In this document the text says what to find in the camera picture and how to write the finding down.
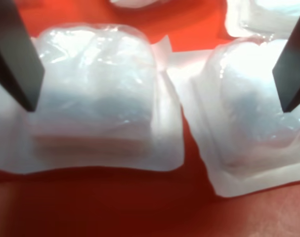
white package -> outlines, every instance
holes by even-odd
[[[220,196],[300,180],[300,105],[283,113],[272,75],[285,43],[239,39],[183,53],[168,69]]]
[[[155,3],[166,3],[168,1],[170,0],[110,0],[115,6],[132,9],[142,8]]]
[[[233,37],[254,33],[287,38],[300,17],[300,0],[227,0],[225,26]]]
[[[183,164],[180,104],[165,72],[168,38],[151,46],[128,26],[81,25],[49,29],[35,45],[45,77],[37,110],[25,117],[24,158],[10,172]]]

sealed package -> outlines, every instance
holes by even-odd
[[[166,3],[168,1],[170,0],[110,0],[114,6],[131,9],[143,8],[154,4]]]
[[[286,42],[238,39],[168,70],[218,195],[300,180],[300,105],[283,113],[272,74]]]
[[[300,0],[227,0],[226,28],[233,37],[254,33],[287,38],[300,17]]]
[[[167,40],[151,46],[128,26],[81,25],[48,29],[34,44],[41,95],[37,110],[22,114],[21,165],[5,170],[183,164],[180,105],[157,56]]]

clear plastic packaging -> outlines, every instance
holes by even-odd
[[[0,169],[16,169],[23,144],[22,109],[0,85]]]
[[[23,122],[13,126],[22,153],[15,167],[0,169],[169,171],[183,164],[180,104],[162,60],[167,39],[151,46],[132,27],[81,24],[48,29],[33,41],[45,67],[38,107],[19,110]]]
[[[55,28],[35,45],[45,78],[29,115],[33,137],[48,146],[145,149],[157,67],[141,33],[123,26]]]
[[[226,28],[233,37],[254,33],[287,38],[300,17],[300,0],[227,0]]]
[[[143,8],[156,3],[166,3],[168,1],[170,0],[110,0],[110,2],[117,7],[132,9]]]
[[[286,42],[252,37],[218,46],[183,84],[181,71],[169,69],[221,196],[300,180],[300,105],[283,113],[272,75]]]

orange-red background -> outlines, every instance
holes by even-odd
[[[143,11],[107,0],[16,0],[32,36],[66,22],[123,23],[175,51],[230,41],[225,0],[173,0]],[[184,120],[186,157],[173,172],[79,168],[19,176],[0,172],[4,237],[300,237],[300,184],[216,197]]]

sterile gauze pack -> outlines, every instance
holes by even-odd
[[[226,28],[233,37],[253,33],[287,38],[300,17],[300,0],[227,0]]]
[[[45,77],[37,110],[25,119],[32,169],[182,165],[180,106],[141,32],[63,26],[35,46]]]
[[[170,0],[110,0],[117,7],[138,9],[153,4],[166,3]]]
[[[300,105],[283,113],[272,74],[286,42],[258,36],[220,45],[202,71],[176,84],[218,195],[300,180]]]

